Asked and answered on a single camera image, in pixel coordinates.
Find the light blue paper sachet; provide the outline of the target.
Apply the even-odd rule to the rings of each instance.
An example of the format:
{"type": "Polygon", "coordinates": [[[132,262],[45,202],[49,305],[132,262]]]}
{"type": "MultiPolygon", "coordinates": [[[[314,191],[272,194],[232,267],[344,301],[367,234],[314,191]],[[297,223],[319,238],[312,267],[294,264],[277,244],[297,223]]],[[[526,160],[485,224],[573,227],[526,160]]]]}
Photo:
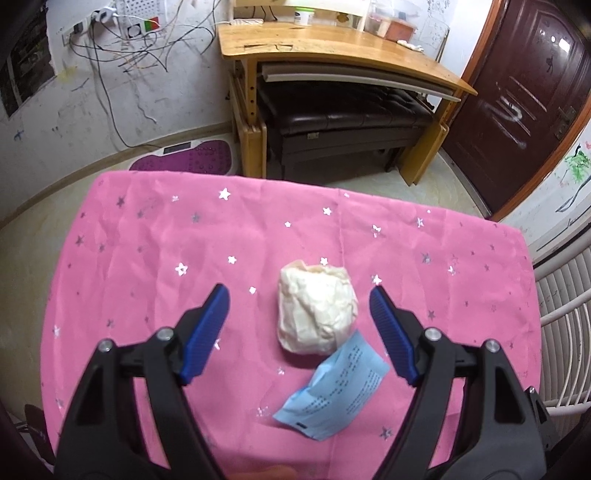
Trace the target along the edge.
{"type": "Polygon", "coordinates": [[[390,370],[360,332],[322,361],[304,388],[287,398],[273,419],[324,441],[353,422],[390,370]]]}

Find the pink star tablecloth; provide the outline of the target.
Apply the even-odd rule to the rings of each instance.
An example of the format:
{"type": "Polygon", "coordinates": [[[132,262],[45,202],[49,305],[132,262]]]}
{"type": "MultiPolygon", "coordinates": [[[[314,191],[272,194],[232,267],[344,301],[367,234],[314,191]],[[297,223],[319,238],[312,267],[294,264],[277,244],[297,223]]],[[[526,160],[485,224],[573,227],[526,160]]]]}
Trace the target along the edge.
{"type": "Polygon", "coordinates": [[[356,330],[384,349],[369,295],[383,286],[451,340],[498,340],[521,384],[541,377],[532,262],[507,225],[434,206],[288,182],[175,172],[100,175],[77,212],[49,293],[42,401],[57,442],[97,343],[141,342],[199,306],[216,284],[230,310],[190,408],[228,473],[290,465],[301,479],[369,479],[393,443],[412,389],[389,372],[348,428],[318,442],[274,414],[304,387],[315,357],[276,337],[280,270],[301,260],[345,268],[356,330]]]}

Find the purple massage mat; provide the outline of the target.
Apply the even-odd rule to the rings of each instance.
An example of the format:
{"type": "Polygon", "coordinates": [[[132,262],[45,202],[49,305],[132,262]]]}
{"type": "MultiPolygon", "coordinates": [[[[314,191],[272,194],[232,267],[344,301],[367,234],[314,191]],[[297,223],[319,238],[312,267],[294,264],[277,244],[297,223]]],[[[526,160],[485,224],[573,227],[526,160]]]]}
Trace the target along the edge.
{"type": "Polygon", "coordinates": [[[129,170],[235,175],[239,170],[239,159],[235,144],[224,136],[216,136],[160,148],[138,157],[129,170]]]}

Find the dark brown door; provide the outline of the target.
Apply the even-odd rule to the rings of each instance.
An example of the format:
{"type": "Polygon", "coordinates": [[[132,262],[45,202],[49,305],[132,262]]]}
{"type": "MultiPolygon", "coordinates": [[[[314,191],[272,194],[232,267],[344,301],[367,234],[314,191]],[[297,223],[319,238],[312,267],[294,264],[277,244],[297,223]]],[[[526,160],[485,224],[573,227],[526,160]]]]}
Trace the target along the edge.
{"type": "Polygon", "coordinates": [[[444,150],[491,214],[543,167],[590,90],[590,41],[556,1],[511,1],[444,150]]]}

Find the black leather bench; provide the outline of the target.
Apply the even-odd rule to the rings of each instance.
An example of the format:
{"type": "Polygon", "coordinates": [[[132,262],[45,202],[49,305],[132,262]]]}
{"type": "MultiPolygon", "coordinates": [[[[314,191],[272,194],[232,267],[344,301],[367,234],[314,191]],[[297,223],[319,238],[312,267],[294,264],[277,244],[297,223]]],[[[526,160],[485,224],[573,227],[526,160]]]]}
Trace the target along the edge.
{"type": "Polygon", "coordinates": [[[384,150],[392,166],[434,118],[415,94],[344,82],[262,81],[257,106],[283,180],[298,163],[353,153],[384,150]]]}

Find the wooden desk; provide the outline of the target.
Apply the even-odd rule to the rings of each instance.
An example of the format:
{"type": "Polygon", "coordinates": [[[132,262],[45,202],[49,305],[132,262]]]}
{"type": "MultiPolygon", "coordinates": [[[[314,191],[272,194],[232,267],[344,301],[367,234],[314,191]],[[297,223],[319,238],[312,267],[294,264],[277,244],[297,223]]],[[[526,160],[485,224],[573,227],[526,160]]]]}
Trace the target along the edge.
{"type": "Polygon", "coordinates": [[[475,89],[422,53],[370,33],[327,25],[265,22],[224,24],[217,30],[221,56],[231,63],[229,98],[242,172],[266,177],[267,132],[259,119],[257,81],[339,81],[392,86],[441,102],[416,146],[407,148],[400,174],[418,183],[449,132],[448,116],[475,89]]]}

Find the pink storage box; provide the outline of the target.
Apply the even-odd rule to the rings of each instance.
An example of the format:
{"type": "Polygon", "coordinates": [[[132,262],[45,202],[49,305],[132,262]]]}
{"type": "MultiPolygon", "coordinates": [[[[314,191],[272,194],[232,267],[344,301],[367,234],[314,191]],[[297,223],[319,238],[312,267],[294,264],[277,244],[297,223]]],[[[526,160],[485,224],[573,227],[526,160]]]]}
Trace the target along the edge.
{"type": "Polygon", "coordinates": [[[380,38],[398,42],[404,40],[409,42],[416,31],[416,27],[406,20],[393,18],[383,19],[377,29],[377,35],[380,38]]]}

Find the white power strip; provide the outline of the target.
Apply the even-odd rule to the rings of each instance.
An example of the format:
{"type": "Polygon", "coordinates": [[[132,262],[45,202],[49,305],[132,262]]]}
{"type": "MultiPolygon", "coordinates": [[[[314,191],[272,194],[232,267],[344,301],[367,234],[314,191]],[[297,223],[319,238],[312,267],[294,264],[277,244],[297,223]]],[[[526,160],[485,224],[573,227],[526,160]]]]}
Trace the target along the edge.
{"type": "Polygon", "coordinates": [[[69,41],[88,32],[93,23],[107,24],[116,14],[116,7],[113,4],[93,10],[87,17],[73,24],[68,29],[64,29],[61,37],[63,46],[67,46],[69,41]]]}

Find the white desk shelf riser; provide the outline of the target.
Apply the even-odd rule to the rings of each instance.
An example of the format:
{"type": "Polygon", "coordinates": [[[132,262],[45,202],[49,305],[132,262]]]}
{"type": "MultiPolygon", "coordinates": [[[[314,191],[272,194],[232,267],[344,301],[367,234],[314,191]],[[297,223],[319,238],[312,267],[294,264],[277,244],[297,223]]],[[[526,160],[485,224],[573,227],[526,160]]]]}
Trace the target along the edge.
{"type": "Polygon", "coordinates": [[[228,1],[228,19],[260,18],[264,22],[293,23],[301,13],[308,24],[363,30],[370,1],[228,1]]]}

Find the white jar green lid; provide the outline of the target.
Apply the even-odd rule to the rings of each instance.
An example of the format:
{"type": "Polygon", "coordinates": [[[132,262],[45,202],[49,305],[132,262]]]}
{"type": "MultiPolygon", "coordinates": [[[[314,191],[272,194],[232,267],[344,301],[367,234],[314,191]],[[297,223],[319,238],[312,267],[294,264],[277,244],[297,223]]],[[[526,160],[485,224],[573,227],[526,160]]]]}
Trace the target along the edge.
{"type": "Polygon", "coordinates": [[[311,25],[312,19],[315,16],[315,10],[308,7],[294,8],[294,24],[301,26],[311,25]]]}

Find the dark wall window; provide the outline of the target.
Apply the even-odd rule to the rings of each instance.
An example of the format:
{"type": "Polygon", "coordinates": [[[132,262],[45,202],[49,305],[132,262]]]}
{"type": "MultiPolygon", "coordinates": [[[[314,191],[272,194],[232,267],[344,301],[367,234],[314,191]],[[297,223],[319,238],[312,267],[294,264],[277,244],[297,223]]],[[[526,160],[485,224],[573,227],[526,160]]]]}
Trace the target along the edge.
{"type": "Polygon", "coordinates": [[[47,36],[47,2],[1,2],[1,104],[11,117],[55,76],[47,36]]]}

